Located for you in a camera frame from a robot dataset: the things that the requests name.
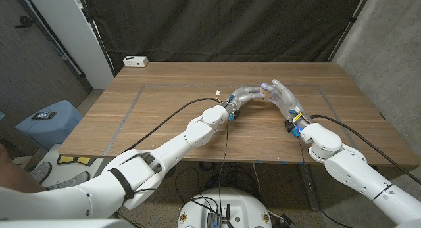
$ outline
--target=black curtain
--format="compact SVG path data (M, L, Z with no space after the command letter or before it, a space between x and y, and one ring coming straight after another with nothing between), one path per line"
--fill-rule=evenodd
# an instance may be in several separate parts
M360 0L86 0L116 71L150 61L326 62Z

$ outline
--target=wooden table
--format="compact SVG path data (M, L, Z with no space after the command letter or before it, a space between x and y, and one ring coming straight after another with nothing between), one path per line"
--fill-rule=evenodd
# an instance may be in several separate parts
M415 153L343 69L332 63L150 62L146 68L124 67L59 152L67 156L115 157L185 103L214 97L216 90L221 90L221 98L227 99L238 87L272 83L273 78L295 94L308 114L340 120L400 165L419 164ZM188 106L136 148L157 148L215 104L201 101ZM316 119L316 122L360 150L370 164L390 165L352 133L327 120ZM193 149L184 160L221 161L225 127L221 125L208 144ZM242 106L240 117L228 127L228 162L302 162L297 139L287 133L284 117L267 100ZM305 160L316 164L306 152Z

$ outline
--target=blue clamp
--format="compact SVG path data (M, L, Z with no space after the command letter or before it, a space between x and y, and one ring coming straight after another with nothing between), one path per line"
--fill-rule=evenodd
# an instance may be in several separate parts
M294 129L292 130L292 135L294 135L294 137L298 137L299 136L299 132L298 132L297 126L295 126Z
M289 110L289 113L293 114L294 116L298 115L298 112L296 112L295 110Z

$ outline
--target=white power strip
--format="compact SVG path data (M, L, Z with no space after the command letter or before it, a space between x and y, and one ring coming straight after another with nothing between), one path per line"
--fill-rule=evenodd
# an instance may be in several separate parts
M127 67L146 67L149 61L147 57L126 56L123 62Z

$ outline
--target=sticker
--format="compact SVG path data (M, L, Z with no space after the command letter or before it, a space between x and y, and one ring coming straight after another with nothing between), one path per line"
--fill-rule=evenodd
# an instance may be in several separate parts
M300 112L292 121L296 122L303 114Z

